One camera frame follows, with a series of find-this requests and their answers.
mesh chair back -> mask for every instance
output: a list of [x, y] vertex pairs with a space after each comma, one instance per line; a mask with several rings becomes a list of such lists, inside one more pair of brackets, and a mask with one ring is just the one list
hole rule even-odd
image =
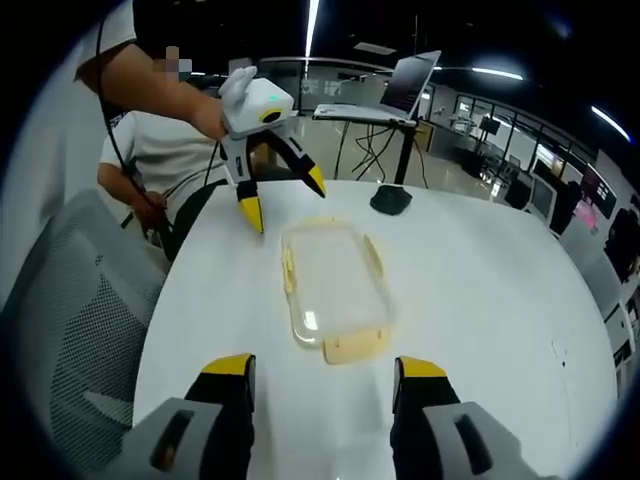
[[2, 312], [16, 375], [72, 465], [97, 471], [131, 428], [144, 340], [165, 275], [93, 190], [51, 219]]

person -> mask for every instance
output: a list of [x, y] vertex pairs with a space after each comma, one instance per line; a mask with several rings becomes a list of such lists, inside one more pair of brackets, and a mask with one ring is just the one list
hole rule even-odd
[[634, 195], [630, 207], [621, 208], [616, 214], [605, 243], [604, 251], [623, 283], [640, 271], [639, 211], [640, 200]]
[[[139, 111], [127, 113], [113, 134], [125, 164], [134, 163], [147, 199], [122, 171], [109, 137], [102, 148], [98, 183], [133, 210], [144, 231], [160, 234], [165, 254], [173, 260], [206, 200], [226, 183], [222, 149], [184, 121]], [[295, 178], [289, 170], [269, 165], [267, 152], [257, 147], [251, 161], [257, 181]], [[165, 213], [173, 224], [171, 234], [164, 228]]]
[[573, 218], [573, 211], [578, 206], [578, 202], [582, 199], [582, 189], [578, 182], [571, 181], [566, 188], [558, 190], [556, 206], [553, 210], [553, 217], [549, 228], [558, 235], [567, 229], [569, 222]]
[[[0, 309], [31, 247], [65, 202], [68, 152], [83, 139], [70, 131], [79, 87], [98, 87], [96, 46], [99, 26], [76, 45], [32, 105], [5, 170], [0, 197]], [[136, 35], [131, 1], [105, 19], [100, 44], [104, 98], [126, 110], [139, 110], [189, 123], [202, 135], [225, 134], [220, 101], [174, 81], [132, 42]], [[89, 114], [100, 119], [98, 102]]]

black ceiling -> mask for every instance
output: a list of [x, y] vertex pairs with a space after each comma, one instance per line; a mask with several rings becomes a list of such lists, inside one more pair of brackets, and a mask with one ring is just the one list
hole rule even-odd
[[[404, 56], [442, 50], [433, 81], [541, 116], [594, 150], [603, 148], [638, 185], [638, 149], [590, 111], [597, 105], [640, 139], [634, 91], [638, 57], [632, 4], [459, 0], [320, 0], [312, 56], [393, 67]], [[239, 57], [304, 55], [308, 0], [135, 0], [139, 44], [159, 56], [178, 45], [195, 70], [225, 72]], [[354, 50], [360, 41], [397, 50]], [[521, 73], [496, 81], [447, 67]]]

monitor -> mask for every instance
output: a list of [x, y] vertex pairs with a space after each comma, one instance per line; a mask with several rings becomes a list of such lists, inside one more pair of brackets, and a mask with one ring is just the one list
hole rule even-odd
[[531, 203], [545, 218], [549, 218], [553, 206], [553, 190], [544, 182], [534, 179]]
[[380, 103], [413, 116], [438, 58], [440, 51], [399, 60]]
[[482, 121], [480, 122], [480, 130], [489, 132], [491, 135], [496, 135], [498, 133], [499, 128], [500, 128], [499, 121], [489, 117], [482, 117]]
[[580, 188], [605, 218], [611, 218], [618, 199], [611, 187], [591, 165], [587, 166], [582, 176]]

white round table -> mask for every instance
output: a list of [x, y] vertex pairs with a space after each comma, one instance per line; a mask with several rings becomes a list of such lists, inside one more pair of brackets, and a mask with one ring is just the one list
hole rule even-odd
[[[489, 202], [407, 187], [399, 216], [369, 206], [376, 184], [259, 186], [258, 235], [235, 192], [218, 188], [184, 242], [160, 295], [140, 364], [139, 422], [184, 397], [208, 362], [257, 356], [250, 478], [394, 478], [389, 431], [393, 359], [437, 363], [461, 401], [475, 401], [522, 445], [541, 475], [566, 476], [615, 407], [612, 352], [580, 274], [535, 217]], [[368, 234], [398, 307], [390, 348], [349, 365], [293, 338], [281, 234], [335, 217]]]

